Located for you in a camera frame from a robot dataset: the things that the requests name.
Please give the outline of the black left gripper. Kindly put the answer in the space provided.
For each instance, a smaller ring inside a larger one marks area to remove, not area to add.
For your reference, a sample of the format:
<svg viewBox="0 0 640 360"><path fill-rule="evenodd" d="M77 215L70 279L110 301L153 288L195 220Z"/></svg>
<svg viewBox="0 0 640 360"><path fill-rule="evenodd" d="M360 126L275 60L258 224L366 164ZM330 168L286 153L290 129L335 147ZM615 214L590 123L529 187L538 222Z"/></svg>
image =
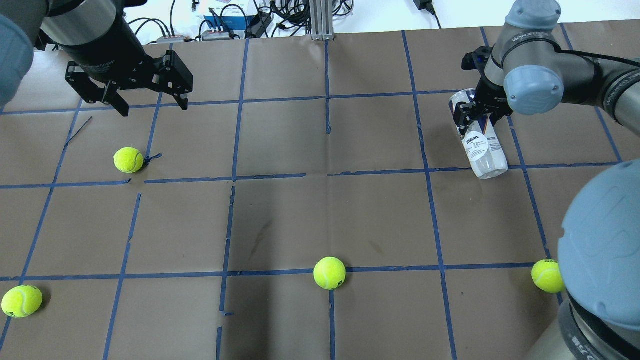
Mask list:
<svg viewBox="0 0 640 360"><path fill-rule="evenodd" d="M57 43L71 57L65 80L85 103L109 105L127 117L130 106L119 89L149 89L188 109L192 72L174 50L150 57L121 14L61 14Z"/></svg>

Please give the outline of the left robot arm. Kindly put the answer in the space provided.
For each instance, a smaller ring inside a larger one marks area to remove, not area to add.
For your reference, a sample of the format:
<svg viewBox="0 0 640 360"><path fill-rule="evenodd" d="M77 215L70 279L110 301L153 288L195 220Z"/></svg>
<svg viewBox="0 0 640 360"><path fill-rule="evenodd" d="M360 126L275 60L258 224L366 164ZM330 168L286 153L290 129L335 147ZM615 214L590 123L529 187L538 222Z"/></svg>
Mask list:
<svg viewBox="0 0 640 360"><path fill-rule="evenodd" d="M178 53L146 53L124 18L144 0L3 0L0 4L1 105L9 104L34 61L39 34L70 61L64 79L85 103L101 103L128 116L120 91L148 89L172 96L182 110L194 90L194 75Z"/></svg>

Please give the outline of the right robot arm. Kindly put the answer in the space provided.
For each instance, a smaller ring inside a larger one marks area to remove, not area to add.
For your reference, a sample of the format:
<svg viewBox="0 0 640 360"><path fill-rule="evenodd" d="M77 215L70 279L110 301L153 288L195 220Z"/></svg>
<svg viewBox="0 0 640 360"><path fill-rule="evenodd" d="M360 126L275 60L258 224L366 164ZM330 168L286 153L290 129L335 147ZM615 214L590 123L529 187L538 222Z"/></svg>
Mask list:
<svg viewBox="0 0 640 360"><path fill-rule="evenodd" d="M506 171L495 126L533 120L523 167L600 172L583 182L562 220L543 219L549 252L532 280L562 285L556 317L526 360L637 360L639 358L639 151L624 160L614 130L639 141L638 60L577 51L562 35L555 0L516 0L488 46L462 57L478 84L448 100L471 170L486 180Z"/></svg>

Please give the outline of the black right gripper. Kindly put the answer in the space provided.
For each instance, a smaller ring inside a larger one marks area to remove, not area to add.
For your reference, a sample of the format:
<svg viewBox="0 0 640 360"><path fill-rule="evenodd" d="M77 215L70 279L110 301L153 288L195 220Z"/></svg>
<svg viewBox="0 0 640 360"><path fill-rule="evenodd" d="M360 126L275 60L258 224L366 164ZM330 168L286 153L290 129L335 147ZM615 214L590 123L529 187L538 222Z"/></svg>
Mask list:
<svg viewBox="0 0 640 360"><path fill-rule="evenodd" d="M471 125L480 117L485 116L485 128L488 128L489 125L494 128L503 117L511 115L511 107L506 98L505 89L491 82L486 75L480 76L473 101L453 103L452 109L452 118L461 140L464 139Z"/></svg>

